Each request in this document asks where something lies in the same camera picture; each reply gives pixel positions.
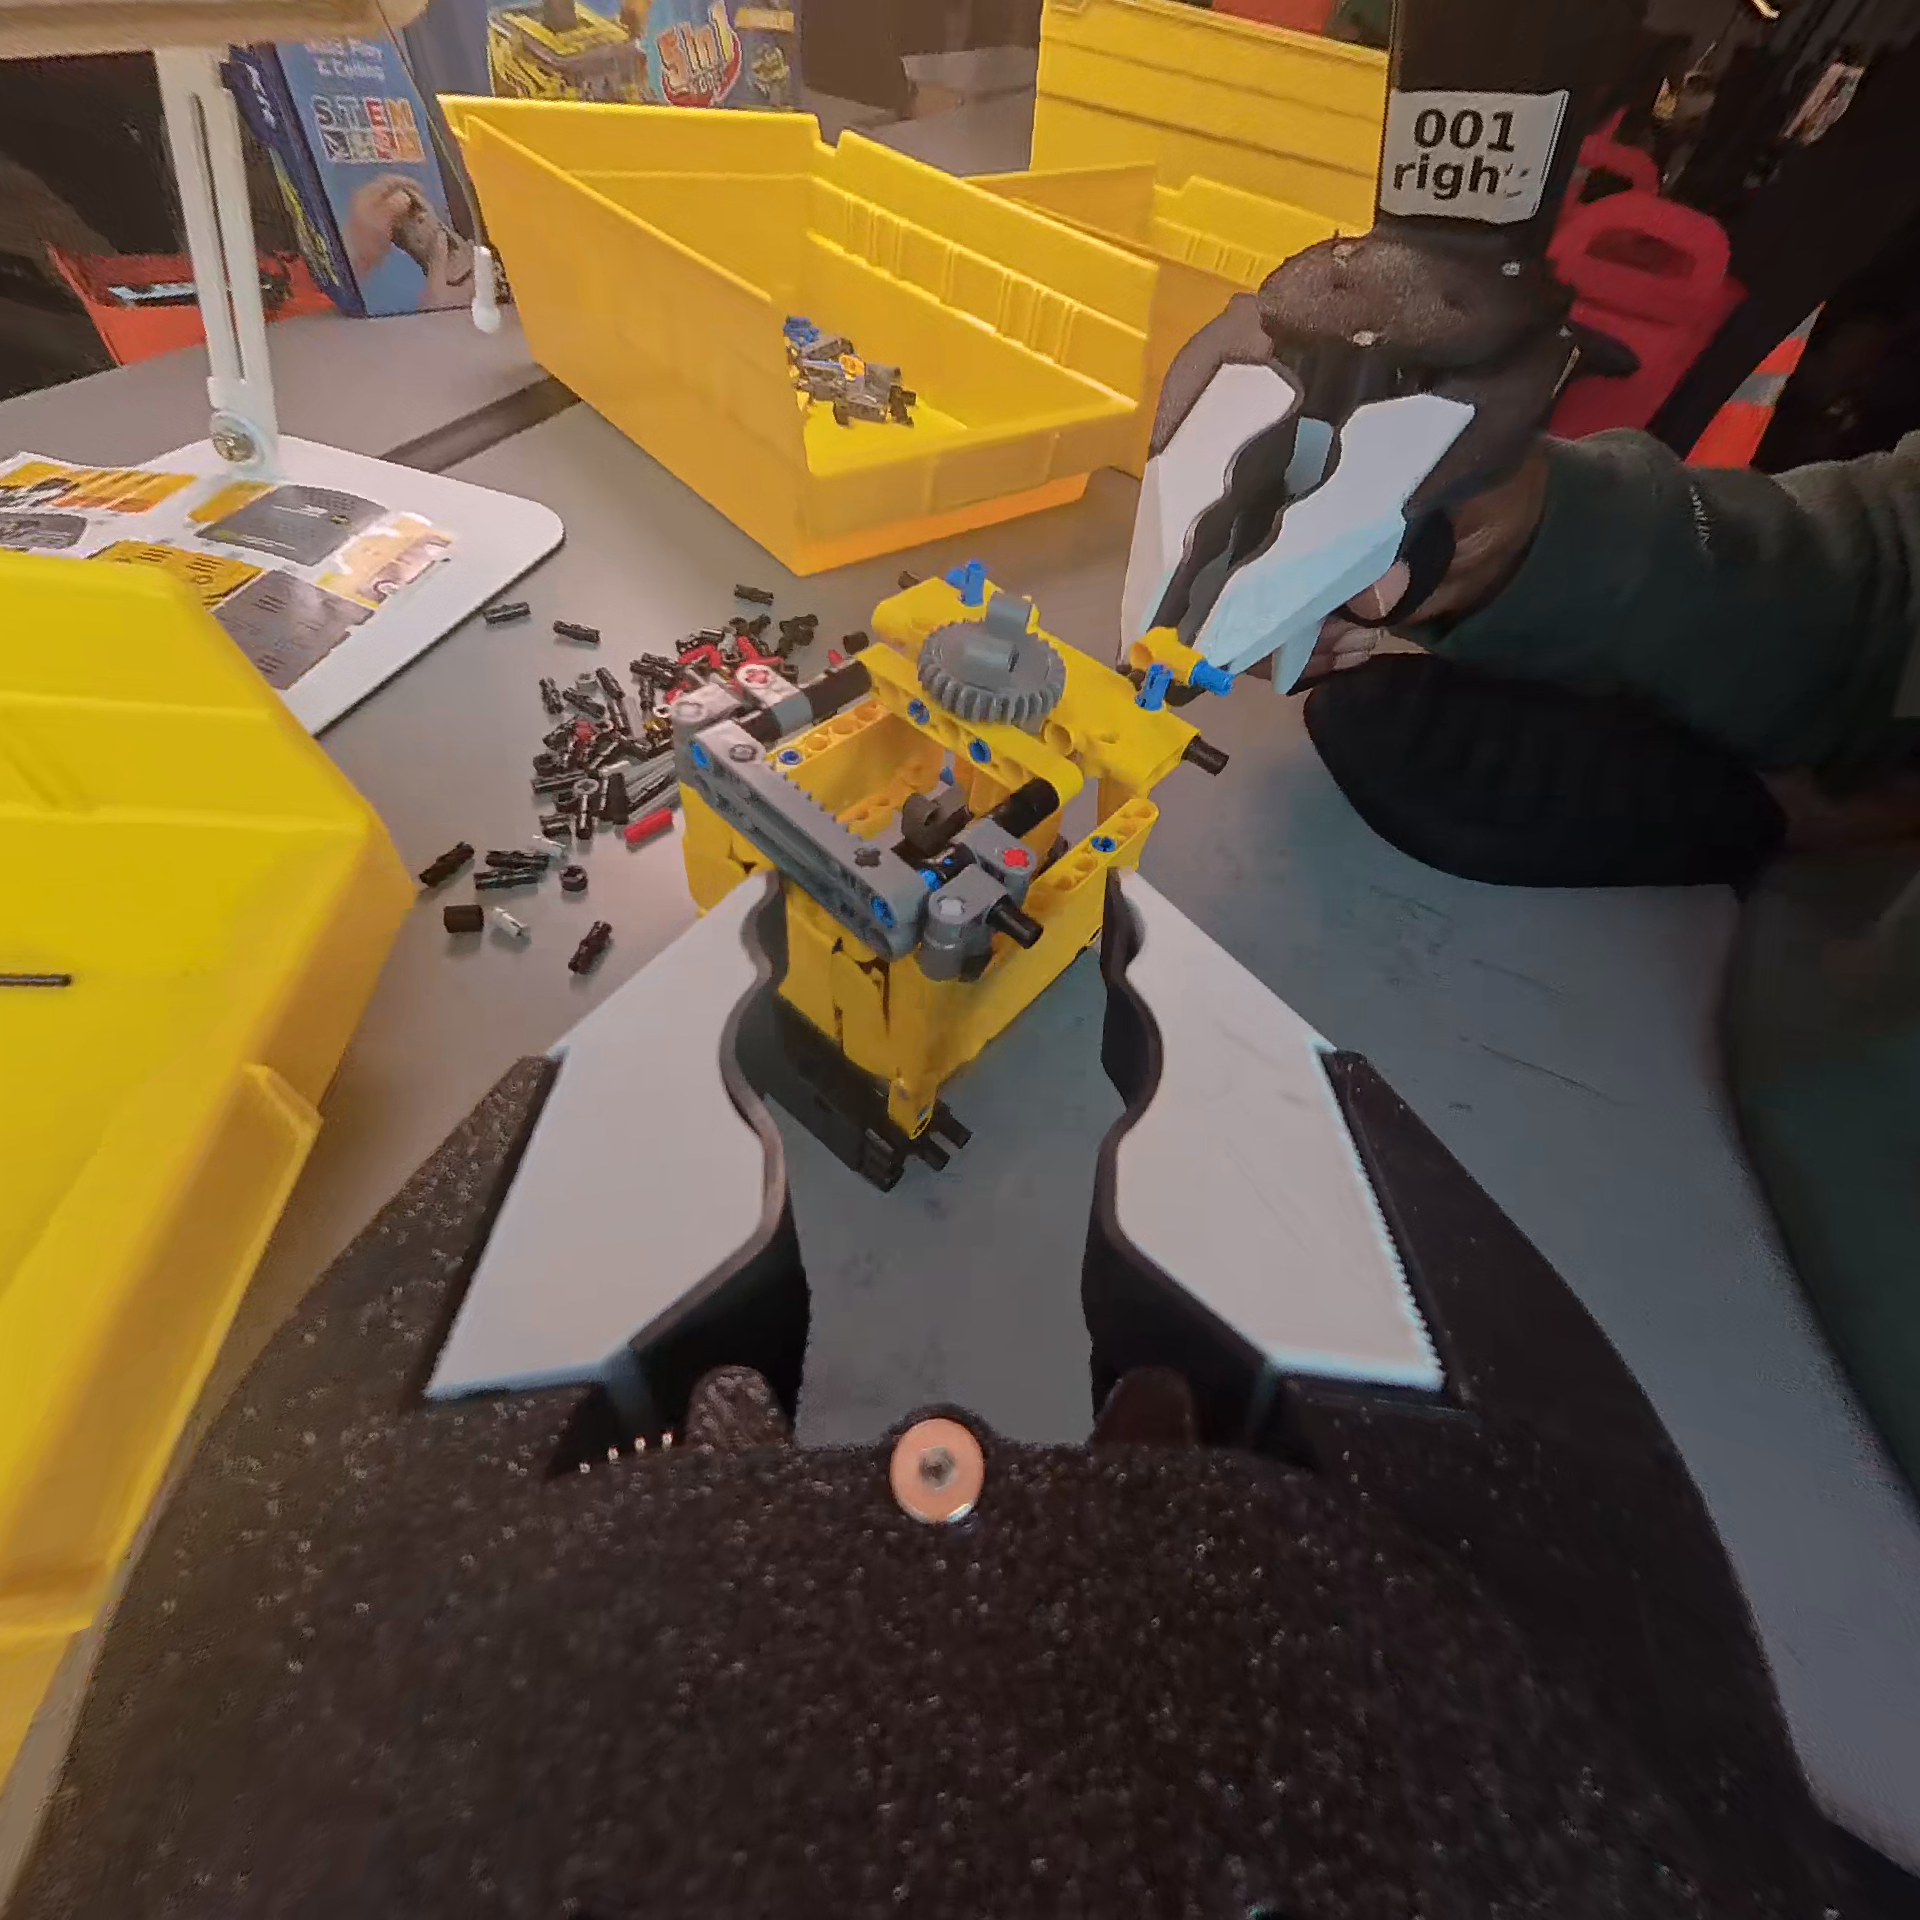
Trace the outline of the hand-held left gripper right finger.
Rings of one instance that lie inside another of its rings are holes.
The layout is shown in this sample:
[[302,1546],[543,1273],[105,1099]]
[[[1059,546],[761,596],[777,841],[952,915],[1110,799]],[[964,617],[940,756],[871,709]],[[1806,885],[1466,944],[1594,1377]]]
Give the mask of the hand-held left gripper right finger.
[[1112,876],[1081,1301],[1095,1409],[1136,1372],[1260,1449],[1292,1387],[1443,1407],[1447,1369],[1346,1115],[1350,1063],[1136,873]]

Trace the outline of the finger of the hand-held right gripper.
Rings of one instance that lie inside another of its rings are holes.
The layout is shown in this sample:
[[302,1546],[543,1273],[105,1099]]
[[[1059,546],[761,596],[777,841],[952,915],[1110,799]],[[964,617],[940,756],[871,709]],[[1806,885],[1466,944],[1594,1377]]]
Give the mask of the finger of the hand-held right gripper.
[[1171,631],[1211,676],[1238,676],[1280,633],[1276,553],[1300,396],[1279,367],[1219,369],[1143,469],[1120,641]]
[[1234,682],[1271,664],[1273,688],[1294,688],[1321,621],[1402,555],[1409,504],[1474,418],[1474,402],[1440,393],[1372,400],[1346,418],[1320,482],[1287,495],[1273,577],[1280,633]]

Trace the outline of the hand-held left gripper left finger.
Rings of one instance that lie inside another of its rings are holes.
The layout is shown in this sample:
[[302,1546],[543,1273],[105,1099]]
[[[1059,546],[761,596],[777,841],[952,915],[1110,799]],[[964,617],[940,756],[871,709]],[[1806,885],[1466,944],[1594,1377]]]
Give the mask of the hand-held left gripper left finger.
[[740,882],[550,1052],[431,1401],[578,1386],[656,1445],[699,1380],[743,1367],[796,1420],[809,1284],[784,1140],[738,1050],[775,985],[779,903],[777,880]]

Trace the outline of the yellow lego vehicle model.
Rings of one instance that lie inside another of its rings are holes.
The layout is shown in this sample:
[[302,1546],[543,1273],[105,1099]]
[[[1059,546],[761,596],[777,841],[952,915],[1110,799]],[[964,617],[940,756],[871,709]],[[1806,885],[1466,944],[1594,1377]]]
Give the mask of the yellow lego vehicle model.
[[1156,789],[1228,761],[980,563],[880,601],[816,679],[682,727],[696,903],[779,885],[779,1103],[880,1192],[944,1169],[970,1144],[946,1085],[1099,941]]

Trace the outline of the mixed lego piece heap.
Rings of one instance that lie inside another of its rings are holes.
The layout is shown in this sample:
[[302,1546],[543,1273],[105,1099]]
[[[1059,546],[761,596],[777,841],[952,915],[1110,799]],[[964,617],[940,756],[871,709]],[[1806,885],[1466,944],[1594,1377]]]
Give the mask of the mixed lego piece heap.
[[786,315],[782,338],[786,373],[808,408],[826,408],[836,425],[915,425],[920,393],[899,367],[806,315]]

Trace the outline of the scattered small lego pieces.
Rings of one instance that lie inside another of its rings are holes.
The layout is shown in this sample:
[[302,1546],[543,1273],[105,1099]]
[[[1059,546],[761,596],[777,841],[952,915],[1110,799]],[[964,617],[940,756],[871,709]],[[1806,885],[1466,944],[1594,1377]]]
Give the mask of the scattered small lego pieces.
[[537,736],[526,756],[528,820],[515,836],[463,835],[427,859],[417,889],[448,953],[531,949],[543,900],[560,906],[566,970],[592,978],[615,930],[592,906],[598,852],[665,845],[682,826],[680,730],[716,711],[740,716],[796,688],[809,664],[839,666],[859,631],[833,639],[820,610],[759,583],[737,583],[720,617],[625,658],[594,650],[609,626],[556,617],[551,639],[584,655],[536,682]]

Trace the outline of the lego sticker sheet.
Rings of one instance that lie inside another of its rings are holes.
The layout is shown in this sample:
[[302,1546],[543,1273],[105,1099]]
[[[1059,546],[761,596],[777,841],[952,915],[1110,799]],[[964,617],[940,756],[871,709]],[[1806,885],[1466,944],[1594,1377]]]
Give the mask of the lego sticker sheet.
[[168,579],[290,690],[458,539],[353,492],[19,452],[3,463],[3,546]]

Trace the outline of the colourful lego box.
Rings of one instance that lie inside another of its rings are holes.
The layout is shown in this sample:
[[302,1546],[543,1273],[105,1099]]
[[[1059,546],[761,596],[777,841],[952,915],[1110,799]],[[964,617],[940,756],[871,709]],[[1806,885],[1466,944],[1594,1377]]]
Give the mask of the colourful lego box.
[[479,300],[479,217],[442,96],[784,112],[800,4],[427,4],[396,32],[239,45],[224,82],[316,283],[385,320]]

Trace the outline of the person's right hand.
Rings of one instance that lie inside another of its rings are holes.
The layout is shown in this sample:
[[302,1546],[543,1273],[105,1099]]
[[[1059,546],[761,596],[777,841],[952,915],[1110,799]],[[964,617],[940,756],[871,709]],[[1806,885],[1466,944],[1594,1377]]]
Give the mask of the person's right hand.
[[1539,532],[1551,477],[1551,442],[1539,437],[1520,467],[1452,511],[1455,557],[1423,596],[1411,593],[1406,560],[1331,613],[1296,682],[1305,690],[1345,669],[1367,666],[1402,642],[1425,645],[1487,607],[1526,563]]

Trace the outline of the red plastic crate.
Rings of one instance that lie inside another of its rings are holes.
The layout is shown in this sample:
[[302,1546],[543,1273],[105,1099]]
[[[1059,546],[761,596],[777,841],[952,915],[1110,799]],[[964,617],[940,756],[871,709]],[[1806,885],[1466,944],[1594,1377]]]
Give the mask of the red plastic crate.
[[1655,157],[1617,131],[1612,117],[1582,140],[1551,261],[1576,296],[1574,320],[1630,351],[1640,367],[1576,373],[1551,424],[1563,442],[1646,427],[1744,300],[1727,229],[1667,200]]

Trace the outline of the person's black pants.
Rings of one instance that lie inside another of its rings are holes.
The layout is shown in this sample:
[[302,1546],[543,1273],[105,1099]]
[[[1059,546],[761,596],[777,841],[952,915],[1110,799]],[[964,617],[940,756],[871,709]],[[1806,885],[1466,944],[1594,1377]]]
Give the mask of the person's black pants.
[[1719,744],[1636,700],[1383,657],[1316,682],[1308,738],[1393,848],[1515,889],[1746,889],[1786,809]]

